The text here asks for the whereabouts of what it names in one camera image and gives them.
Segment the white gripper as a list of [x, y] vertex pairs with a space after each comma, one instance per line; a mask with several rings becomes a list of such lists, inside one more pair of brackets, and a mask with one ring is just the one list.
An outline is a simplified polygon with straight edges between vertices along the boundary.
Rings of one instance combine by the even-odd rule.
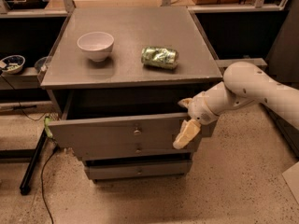
[[173, 147], [182, 149], [186, 147], [193, 138], [199, 134], [202, 125], [208, 125], [216, 121], [219, 116], [214, 114], [206, 103], [206, 93], [204, 91], [195, 95], [193, 98], [184, 98], [178, 102], [181, 107], [188, 107], [188, 114], [192, 118], [182, 122], [178, 136]]

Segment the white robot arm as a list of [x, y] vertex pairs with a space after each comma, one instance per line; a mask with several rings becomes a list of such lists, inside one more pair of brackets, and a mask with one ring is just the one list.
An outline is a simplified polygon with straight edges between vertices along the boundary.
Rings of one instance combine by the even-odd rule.
[[275, 81], [252, 63], [232, 63], [224, 71], [222, 82], [178, 104], [188, 109], [191, 119], [182, 122], [173, 143], [175, 149], [185, 148], [202, 125], [214, 122], [224, 111], [247, 105], [263, 104], [299, 129], [299, 90]]

